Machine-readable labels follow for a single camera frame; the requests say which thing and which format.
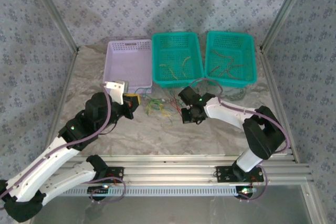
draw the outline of blue patterned backdrop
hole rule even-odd
[[[260,45],[284,0],[53,0],[78,45],[189,30],[249,33]]]
[[[264,39],[284,0],[53,0],[79,45],[159,31]],[[43,149],[72,53],[40,0],[0,0],[0,178]],[[268,52],[303,162],[336,222],[335,0],[298,0]],[[0,212],[0,223],[9,222]]]
[[[44,149],[72,52],[40,0],[0,6],[0,178],[9,179]]]
[[[301,161],[336,223],[336,0],[297,0],[267,56]]]

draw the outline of yellow wire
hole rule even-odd
[[[187,60],[189,60],[190,58],[191,58],[190,56],[187,57],[187,58],[185,58],[184,61],[183,61],[183,63],[182,63],[183,75],[184,75],[185,78],[187,78],[187,75],[186,75],[185,72],[184,72],[184,64],[185,64],[185,62],[186,62]]]
[[[169,66],[167,66],[166,64],[161,64],[161,65],[159,65],[159,66],[160,66],[160,67],[167,67],[167,68],[169,69],[170,73],[172,73],[172,76],[173,76],[176,80],[178,80],[178,78],[174,75],[173,70],[172,70]]]
[[[170,123],[171,123],[171,125],[168,126],[168,127],[172,127],[173,126],[173,121],[170,119],[170,116],[172,116],[172,114],[164,108],[164,104],[161,102],[160,99],[151,99],[145,107],[145,113],[147,115],[150,115],[152,113],[152,110],[153,110],[154,106],[159,107],[159,110],[162,114],[161,127],[166,127],[166,126],[163,126],[163,124],[162,124],[162,121],[163,121],[164,117],[167,117],[169,119]]]

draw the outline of yellow connector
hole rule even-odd
[[[138,97],[138,103],[140,105],[140,96],[139,96],[139,94],[126,94],[125,96],[127,96],[127,97]]]

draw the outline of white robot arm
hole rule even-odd
[[[94,94],[86,102],[85,110],[68,121],[47,149],[28,167],[12,179],[0,180],[0,199],[5,202],[4,209],[11,217],[18,222],[24,222],[37,214],[50,200],[71,187],[106,177],[109,169],[98,155],[90,156],[86,162],[68,172],[51,176],[67,160],[96,140],[98,129],[104,125],[107,127],[116,124],[122,116],[133,119],[133,112],[139,106],[139,98],[122,95],[122,92],[117,90],[123,89],[123,85],[119,83],[116,83],[115,87],[113,89],[113,85],[109,88],[112,96],[118,95],[118,102],[112,102],[107,93]],[[109,119],[108,107],[111,108]]]
[[[244,181],[246,174],[262,160],[269,159],[285,140],[281,130],[270,121],[245,113],[245,111],[256,111],[278,123],[274,114],[266,106],[258,109],[243,108],[228,102],[223,106],[218,97],[213,94],[206,93],[200,96],[191,87],[182,90],[178,96],[187,105],[182,109],[183,123],[200,124],[206,118],[215,118],[244,130],[249,149],[243,152],[232,165],[233,172],[239,181]]]

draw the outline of small black component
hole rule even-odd
[[[111,103],[111,116],[106,127],[112,123],[116,123],[122,116],[133,119],[133,112],[139,106],[138,97],[123,95],[123,105],[112,102],[110,96],[109,98]],[[93,134],[104,124],[108,113],[107,107],[105,94],[103,92],[95,93],[91,99],[85,103],[85,110],[80,111],[75,118],[68,121],[58,132],[59,136],[62,136],[67,143],[70,143]],[[82,151],[97,138],[98,136],[95,136],[90,140],[75,144],[69,148]]]
[[[183,89],[178,96],[188,106],[188,108],[181,110],[183,123],[196,124],[202,123],[207,118],[204,106],[211,98],[215,97],[209,93],[200,96],[191,87]]]
[[[253,193],[245,193],[243,196],[243,193],[240,193],[240,191],[242,191],[243,189],[245,189],[246,186],[236,186],[236,192],[238,193],[238,196],[235,196],[237,199],[242,199],[242,200],[248,200],[251,199]]]
[[[235,164],[232,166],[217,166],[214,176],[217,177],[218,183],[231,183],[231,182],[263,182],[264,177],[262,175],[262,170],[259,167],[254,167],[250,172],[240,174],[237,176],[235,171]]]
[[[35,196],[27,202],[16,202],[16,199],[13,198],[3,198],[5,201],[4,208],[8,215],[14,220],[17,222],[24,222],[31,219],[41,211],[42,201],[45,196],[45,194],[42,194],[40,190],[38,190],[35,193]]]
[[[124,167],[109,167],[107,166],[107,164],[104,162],[104,160],[99,157],[98,155],[92,155],[89,156],[86,159],[87,162],[89,162],[93,167],[94,170],[96,171],[96,175],[93,178],[93,180],[95,179],[100,179],[100,178],[105,178],[105,177],[116,177],[116,178],[120,178],[123,179],[123,174],[124,174]],[[111,180],[111,179],[106,179],[106,180],[102,180],[99,183],[121,183],[118,180]],[[108,188],[104,188],[102,186],[90,186],[87,189],[87,193],[90,194],[92,191],[98,189],[97,194],[107,194],[108,193]],[[96,201],[100,201],[105,199],[105,197],[93,197],[94,200]]]
[[[0,179],[0,194],[3,194],[5,192],[6,187],[8,186],[7,181],[4,179]],[[2,197],[2,200],[6,202],[6,200],[11,199],[11,196],[9,194],[6,194],[4,197]]]
[[[279,123],[271,110],[266,106],[261,106],[256,109],[256,112],[266,115]],[[249,148],[261,159],[269,159],[285,140],[285,136],[278,127],[256,115],[245,119],[243,128]]]

